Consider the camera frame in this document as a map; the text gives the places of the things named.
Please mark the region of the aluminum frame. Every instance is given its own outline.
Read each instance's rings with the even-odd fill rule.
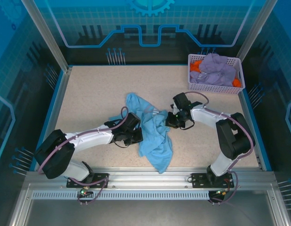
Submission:
[[[268,16],[271,14],[275,4],[278,0],[266,0],[258,17],[256,18],[252,28],[250,29],[247,37],[245,38],[243,45],[241,46],[237,57],[243,61],[248,54],[251,46],[259,35],[264,23],[267,21]]]
[[[47,26],[41,12],[39,11],[36,3],[33,0],[21,0],[23,5],[25,6],[28,14],[31,16],[33,22],[35,23],[37,29],[41,33],[44,41],[48,45],[52,55],[56,59],[57,63],[59,64],[60,68],[64,71],[68,71],[68,64],[58,47],[52,33],[50,32],[49,27]]]
[[[53,130],[55,130],[55,125],[56,125],[56,122],[57,122],[57,119],[59,117],[59,113],[60,113],[60,110],[61,110],[61,107],[62,107],[62,102],[63,102],[64,96],[65,96],[65,92],[66,92],[66,89],[67,89],[67,85],[68,85],[69,77],[70,77],[70,74],[71,74],[71,70],[72,70],[72,67],[69,67],[68,71],[63,73],[61,84],[58,87],[55,103],[54,103],[54,106],[52,108],[52,112],[51,112],[51,115],[50,115],[50,118],[49,118],[48,125],[46,127],[46,131],[45,131],[45,135],[44,135],[44,139],[43,140],[45,140],[49,136],[49,134]]]
[[[213,189],[192,188],[187,178],[191,173],[202,173],[206,168],[168,168],[163,174],[154,168],[93,168],[94,172],[110,174],[108,188],[105,191],[211,191]],[[279,226],[291,226],[291,220],[276,182],[273,172],[236,168],[240,191],[267,191],[270,207]],[[22,226],[29,217],[32,195],[36,191],[79,191],[66,188],[66,178],[48,180],[45,175],[28,172],[20,193],[10,226]]]
[[[258,139],[257,134],[255,132],[254,124],[253,124],[253,121],[251,119],[251,114],[250,114],[248,105],[246,103],[243,91],[239,93],[239,100],[240,100],[240,103],[241,103],[242,110],[244,112],[244,118],[247,121],[247,123],[249,125],[249,128],[250,128],[250,130],[251,130],[251,132],[252,132],[252,134],[254,136],[254,139],[256,141],[256,145],[254,147],[254,151],[255,151],[255,154],[257,156],[258,164],[261,166],[262,170],[266,171],[267,168],[270,168],[270,166],[268,166],[268,167],[266,166],[266,161],[268,161],[268,159],[265,160],[264,157],[263,157],[263,154],[262,154],[262,151],[261,151],[261,147],[260,147],[260,144],[258,142],[259,139]]]

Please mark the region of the lavender towel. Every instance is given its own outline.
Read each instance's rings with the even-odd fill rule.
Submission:
[[[190,72],[190,82],[197,84],[231,86],[235,78],[236,70],[226,64],[226,56],[210,53],[199,65],[199,72]]]

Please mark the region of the glass wall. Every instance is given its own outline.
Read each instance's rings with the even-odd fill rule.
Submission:
[[[277,2],[243,69],[271,167],[279,182],[286,181],[291,178],[291,0]]]
[[[72,65],[186,64],[235,57],[265,0],[36,0]]]
[[[9,222],[59,74],[21,1],[0,1],[0,225]]]

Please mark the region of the wire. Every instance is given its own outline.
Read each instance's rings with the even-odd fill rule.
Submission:
[[[190,176],[189,178],[187,178],[187,182],[188,183],[192,183],[192,176]]]
[[[92,186],[92,185],[99,184],[100,182],[103,182],[103,181],[107,181],[108,182],[108,180],[109,180],[109,178],[104,178],[104,179],[92,182],[90,184],[85,184],[85,183],[81,183],[80,181],[78,181],[78,180],[76,180],[74,178],[69,178],[69,179],[73,180],[75,183],[77,183],[78,185],[82,185],[82,186]]]
[[[214,200],[216,200],[216,201],[219,201],[219,204],[222,204],[222,203],[225,203],[225,204],[227,204],[227,205],[229,205],[229,206],[232,206],[232,207],[234,207],[234,208],[236,208],[236,209],[238,209],[246,218],[248,218],[255,226],[259,226],[255,221],[253,221],[252,220],[252,218],[245,212],[245,211],[243,211],[241,208],[239,208],[238,206],[236,206],[236,205],[234,205],[234,204],[231,204],[231,203],[229,203],[229,202],[223,202],[221,199],[217,199],[217,198],[212,198],[212,199],[214,199]]]
[[[209,104],[209,99],[208,99],[208,97],[205,96],[204,94],[202,94],[202,93],[200,93],[200,92],[196,92],[196,91],[188,91],[188,92],[185,92],[185,94],[187,94],[187,93],[196,93],[196,94],[199,94],[199,95],[203,96],[203,97],[207,100],[207,102],[204,104],[204,107],[205,107],[207,104]]]
[[[128,108],[126,106],[122,107],[121,108],[121,114],[123,112],[123,110],[126,109],[128,111]],[[61,144],[59,144],[54,150],[53,152],[51,152],[47,158],[43,161],[43,163],[40,165],[39,169],[38,169],[38,173],[42,173],[42,169],[43,167],[46,165],[46,163],[49,161],[49,159],[58,151],[60,150],[66,143],[82,136],[82,135],[85,135],[85,134],[88,134],[88,133],[94,133],[94,132],[103,132],[103,131],[108,131],[108,130],[113,130],[113,129],[117,129],[118,127],[120,127],[127,119],[127,116],[128,114],[126,114],[126,116],[124,117],[124,119],[119,123],[117,124],[116,126],[112,127],[112,128],[106,128],[106,129],[92,129],[92,130],[88,130],[88,131],[85,131],[85,132],[82,132],[82,133],[79,133],[75,136],[72,136],[70,137],[69,139],[65,140],[64,142],[62,142]]]
[[[189,127],[187,127],[187,128],[183,128],[183,129],[182,129],[181,126],[179,126],[179,127],[180,127],[181,130],[188,130],[188,129],[192,128],[192,127],[195,125],[195,122],[194,122],[194,121],[192,121],[192,122],[193,122],[193,125],[191,125],[191,126],[189,126]]]
[[[91,201],[85,201],[85,202],[82,202],[82,201],[80,200],[79,196],[78,196],[78,202],[80,202],[81,205],[82,205],[83,203],[85,203],[85,204],[87,205],[88,203],[92,203],[92,202],[94,202],[94,201],[95,201],[95,200],[100,196],[100,194],[102,193],[104,187],[107,185],[107,183],[108,183],[108,181],[109,181],[109,178],[105,178],[105,179],[103,179],[103,180],[99,180],[99,181],[97,181],[97,183],[102,182],[102,181],[104,181],[104,184],[103,184],[102,188],[100,189],[100,191],[98,192],[98,194],[95,196],[94,199],[92,199]]]
[[[235,123],[235,124],[236,124],[236,125],[237,125],[237,126],[238,126],[238,127],[239,127],[243,132],[244,132],[244,134],[245,134],[245,135],[247,136],[247,138],[249,139],[249,141],[250,141],[250,145],[251,145],[250,150],[249,150],[246,154],[244,154],[243,156],[237,157],[236,160],[233,162],[233,164],[231,164],[231,166],[228,168],[228,170],[232,169],[232,168],[234,167],[234,165],[235,165],[235,164],[236,164],[240,159],[249,156],[249,155],[253,152],[253,150],[254,150],[254,143],[253,143],[253,140],[252,140],[250,134],[248,133],[248,131],[247,131],[247,130],[246,130],[246,129],[245,129],[245,128],[244,128],[244,127],[239,123],[239,122],[237,122],[235,119],[231,118],[230,116],[228,116],[228,115],[226,115],[226,114],[224,114],[224,113],[220,113],[220,112],[217,112],[217,111],[214,111],[214,110],[208,109],[208,108],[206,107],[206,105],[209,104],[209,99],[208,99],[208,97],[206,97],[204,94],[202,94],[202,93],[200,93],[200,92],[196,92],[196,91],[188,91],[188,92],[185,92],[185,94],[187,94],[187,93],[196,93],[196,94],[199,94],[199,95],[203,96],[203,97],[207,100],[207,102],[204,104],[204,108],[205,108],[206,111],[208,111],[208,112],[210,112],[210,113],[213,113],[213,114],[215,114],[215,115],[223,116],[223,117],[225,117],[225,118],[231,120],[233,123]]]
[[[228,185],[228,192],[230,191],[230,181],[228,179],[224,179],[224,181],[227,183]]]
[[[129,145],[128,145],[128,146],[125,146],[125,147],[120,146],[120,145],[116,144],[116,142],[114,142],[114,144],[115,144],[117,147],[121,147],[121,148],[127,148],[127,147],[129,147]]]
[[[124,119],[125,116],[123,116],[123,110],[122,110],[122,108],[121,108],[120,114],[121,114],[121,118]]]
[[[220,112],[217,112],[217,111],[214,111],[214,110],[211,110],[211,109],[208,109],[208,108],[206,108],[206,107],[204,107],[205,108],[205,110],[206,111],[208,111],[208,112],[210,112],[210,113],[213,113],[213,114],[216,114],[216,115],[219,115],[219,116],[223,116],[223,117],[225,117],[225,118],[227,118],[227,119],[229,119],[229,120],[231,120],[233,123],[235,123],[243,132],[244,132],[244,134],[247,136],[247,138],[249,139],[249,142],[250,142],[250,145],[251,145],[251,147],[250,147],[250,150],[246,153],[246,154],[244,154],[244,155],[242,155],[242,156],[240,156],[240,158],[239,157],[237,157],[236,158],[236,160],[230,165],[230,167],[228,168],[228,170],[230,170],[230,169],[232,169],[233,167],[234,167],[234,165],[240,160],[240,159],[242,159],[242,158],[244,158],[244,157],[246,157],[246,156],[248,156],[248,155],[250,155],[252,152],[253,152],[253,150],[254,150],[254,143],[253,143],[253,140],[252,140],[252,138],[251,138],[251,136],[250,136],[250,134],[248,133],[248,131],[238,122],[238,121],[236,121],[235,119],[233,119],[233,118],[231,118],[230,116],[228,116],[228,115],[226,115],[226,114],[224,114],[224,113],[220,113]]]
[[[237,188],[238,188],[238,176],[237,176],[237,173],[234,172],[234,171],[228,171],[228,173],[234,173],[234,174],[235,174],[235,177],[236,177],[235,188],[234,188],[234,191],[233,191],[233,193],[231,194],[231,196],[230,196],[229,198],[227,198],[225,201],[220,202],[219,204],[227,203],[230,199],[232,199],[233,196],[235,195],[236,191],[237,191]]]

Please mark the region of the blue border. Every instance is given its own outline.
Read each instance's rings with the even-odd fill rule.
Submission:
[[[196,37],[194,37],[193,36],[193,34],[189,31],[189,30],[187,30],[187,29],[180,29],[180,25],[179,24],[163,24],[163,25],[160,25],[159,26],[159,28],[158,28],[158,41],[157,41],[157,44],[144,44],[143,42],[142,42],[142,28],[141,28],[141,26],[140,25],[138,25],[138,24],[126,24],[126,25],[120,25],[120,30],[113,30],[113,31],[111,31],[102,41],[101,41],[101,43],[99,44],[99,45],[80,45],[80,46],[71,46],[71,45],[69,45],[68,44],[68,42],[67,42],[67,40],[66,40],[66,38],[65,38],[65,36],[64,36],[64,34],[63,34],[63,32],[62,32],[62,29],[60,28],[60,25],[59,25],[59,23],[58,23],[58,21],[57,21],[57,19],[56,19],[56,17],[55,17],[55,15],[54,15],[54,13],[53,13],[53,11],[52,11],[52,9],[51,9],[51,7],[50,7],[50,5],[49,5],[49,2],[48,2],[48,0],[45,0],[45,4],[47,5],[47,8],[48,8],[48,10],[49,10],[49,13],[50,13],[50,15],[51,15],[51,17],[52,17],[52,19],[53,19],[53,21],[54,21],[54,23],[55,23],[55,25],[56,25],[56,28],[58,29],[58,31],[59,31],[59,33],[60,33],[60,36],[61,36],[61,38],[62,38],[62,40],[63,40],[63,42],[64,42],[64,44],[65,44],[65,46],[66,47],[68,47],[68,48],[101,48],[108,40],[109,40],[109,38],[113,35],[113,34],[116,34],[116,33],[125,33],[125,28],[137,28],[138,29],[138,34],[139,34],[139,45],[140,46],[142,46],[142,47],[158,47],[158,46],[160,46],[161,45],[161,39],[162,39],[162,29],[163,28],[175,28],[175,32],[183,32],[183,33],[186,33],[199,47],[227,47],[227,48],[229,48],[229,47],[233,47],[233,46],[235,46],[235,44],[236,44],[236,42],[237,42],[237,39],[238,39],[238,37],[239,37],[239,35],[240,35],[240,33],[241,33],[241,31],[242,31],[242,29],[243,29],[243,27],[244,27],[244,24],[245,24],[245,22],[246,22],[246,20],[247,20],[247,18],[248,18],[248,16],[249,16],[249,14],[250,14],[250,12],[251,12],[251,10],[252,10],[252,7],[253,7],[253,5],[254,5],[254,3],[255,3],[255,1],[256,0],[252,0],[252,3],[251,3],[251,5],[249,6],[249,8],[248,8],[248,11],[247,11],[247,13],[245,14],[245,16],[244,16],[244,19],[243,19],[243,21],[242,21],[242,23],[241,23],[241,25],[240,25],[240,27],[239,27],[239,29],[238,29],[238,31],[237,31],[237,33],[236,33],[236,36],[235,36],[235,38],[234,38],[234,40],[233,40],[233,42],[232,42],[232,44],[229,44],[229,45],[223,45],[223,44],[201,44],[200,42],[199,42],[199,40],[197,40],[196,39]]]
[[[288,129],[291,132],[291,122],[290,122],[290,118],[289,118],[290,114],[291,114],[291,101],[287,105],[286,114],[285,114],[285,121],[286,121],[286,124],[288,126]]]
[[[255,130],[255,133],[256,133],[256,136],[257,136],[257,142],[259,143],[259,146],[260,146],[260,150],[261,150],[261,154],[262,154],[262,158],[263,158],[262,161],[264,161],[264,164],[266,166],[266,170],[267,171],[272,171],[271,165],[270,165],[269,160],[268,160],[267,152],[266,152],[266,149],[264,147],[264,144],[263,144],[263,141],[262,141],[262,137],[261,137],[261,134],[260,134],[256,119],[255,119],[254,111],[252,109],[248,93],[247,93],[247,91],[245,89],[243,90],[243,94],[244,94],[245,102],[246,102],[247,107],[249,109],[250,118],[252,120],[254,130]]]
[[[41,134],[40,134],[40,138],[39,138],[39,141],[38,141],[38,144],[37,144],[37,149],[43,143],[44,136],[45,136],[48,124],[49,124],[49,119],[50,119],[51,114],[52,114],[53,106],[55,105],[57,92],[58,92],[58,90],[60,88],[60,85],[61,85],[61,82],[62,82],[63,73],[64,72],[61,70],[60,75],[59,75],[59,79],[57,80],[57,83],[56,83],[56,86],[55,86],[55,91],[53,92],[53,95],[52,95],[52,99],[51,99],[51,102],[50,102],[50,105],[49,105],[49,109],[47,111],[47,115],[46,115],[46,118],[45,118],[45,121],[44,121],[43,129],[42,129]],[[34,168],[36,167],[36,164],[37,164],[37,161],[36,161],[35,158],[33,158],[29,171],[34,171]]]
[[[2,96],[0,96],[0,101],[3,103],[3,105],[5,105],[6,107],[9,108],[10,115],[12,117],[12,121],[11,121],[9,127],[8,127],[8,130],[6,132],[6,135],[5,135],[4,139],[3,139],[2,144],[1,144],[1,147],[0,147],[0,158],[1,158],[2,153],[4,151],[4,148],[6,146],[6,143],[8,142],[8,138],[10,136],[10,133],[12,132],[12,129],[13,129],[14,124],[16,122],[16,117],[15,117],[15,111],[14,111],[13,105],[9,101],[7,101],[6,99],[4,99]]]

